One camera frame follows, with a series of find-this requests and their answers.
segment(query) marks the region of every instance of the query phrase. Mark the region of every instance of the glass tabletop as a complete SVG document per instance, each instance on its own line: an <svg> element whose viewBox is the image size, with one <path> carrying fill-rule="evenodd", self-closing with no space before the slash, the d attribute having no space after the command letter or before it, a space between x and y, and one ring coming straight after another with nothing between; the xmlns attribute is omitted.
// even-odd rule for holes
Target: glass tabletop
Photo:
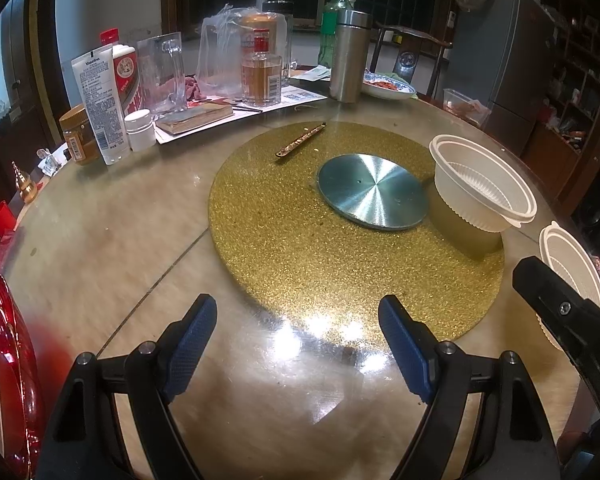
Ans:
<svg viewBox="0 0 600 480"><path fill-rule="evenodd" d="M209 231L209 192L227 158L260 134L311 121L373 126L424 147L437 134L463 136L525 178L538 202L536 218L503 232L499 290L457 343L487 356L515 350L557 438L578 375L511 286L514 266L539 255L539 232L555 214L520 162L481 131L424 102L365 96L356 105L325 100L261 114L133 153L114 166L68 164L53 177L22 219L5 272L36 348L47 402L75 355L114 356L155 340L206 292L217 301L218 325L189 388L171 406L206 478L391 476L424 412L391 354L322 344L264 309L238 285ZM449 478L459 474L471 440L474 397ZM148 478L124 397L119 411L132 463Z"/></svg>

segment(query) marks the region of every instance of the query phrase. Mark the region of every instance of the stainless steel thermos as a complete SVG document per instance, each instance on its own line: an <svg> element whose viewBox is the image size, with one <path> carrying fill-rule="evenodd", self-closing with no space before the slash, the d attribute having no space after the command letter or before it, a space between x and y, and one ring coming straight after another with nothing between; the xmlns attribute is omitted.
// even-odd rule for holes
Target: stainless steel thermos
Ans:
<svg viewBox="0 0 600 480"><path fill-rule="evenodd" d="M342 9L336 17L336 38L329 94L343 103L358 100L365 76L372 17L359 10Z"/></svg>

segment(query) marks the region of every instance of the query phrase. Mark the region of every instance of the refrigerator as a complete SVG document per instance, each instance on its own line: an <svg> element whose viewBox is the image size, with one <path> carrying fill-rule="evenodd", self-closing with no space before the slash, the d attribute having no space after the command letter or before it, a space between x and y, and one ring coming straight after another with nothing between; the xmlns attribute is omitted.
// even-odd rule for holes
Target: refrigerator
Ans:
<svg viewBox="0 0 600 480"><path fill-rule="evenodd" d="M460 12L444 81L491 109L483 130L522 154L554 66L554 23L537 0Z"/></svg>

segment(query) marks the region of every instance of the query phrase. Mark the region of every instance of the red bottle cap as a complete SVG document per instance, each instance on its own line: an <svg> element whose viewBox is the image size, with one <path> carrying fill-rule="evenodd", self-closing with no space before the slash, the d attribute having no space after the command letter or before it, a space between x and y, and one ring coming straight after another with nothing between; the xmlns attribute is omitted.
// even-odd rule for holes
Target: red bottle cap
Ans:
<svg viewBox="0 0 600 480"><path fill-rule="evenodd" d="M109 43L115 43L120 41L118 37L118 30L116 28L110 28L109 30L105 30L100 33L100 43L103 45L108 45Z"/></svg>

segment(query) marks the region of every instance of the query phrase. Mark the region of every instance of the blue and white plate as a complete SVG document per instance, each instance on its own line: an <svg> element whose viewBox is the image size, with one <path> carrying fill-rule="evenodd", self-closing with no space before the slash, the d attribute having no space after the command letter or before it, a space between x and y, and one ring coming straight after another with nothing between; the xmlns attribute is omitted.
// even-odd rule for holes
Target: blue and white plate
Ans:
<svg viewBox="0 0 600 480"><path fill-rule="evenodd" d="M384 81L395 85L397 90L390 90L388 88L381 88L373 85L378 81ZM410 99L416 93L415 88L407 83L391 79L379 74L373 74L371 72L365 72L364 84L362 85L362 93L378 97L380 99L388 99L392 101L401 101L403 99Z"/></svg>

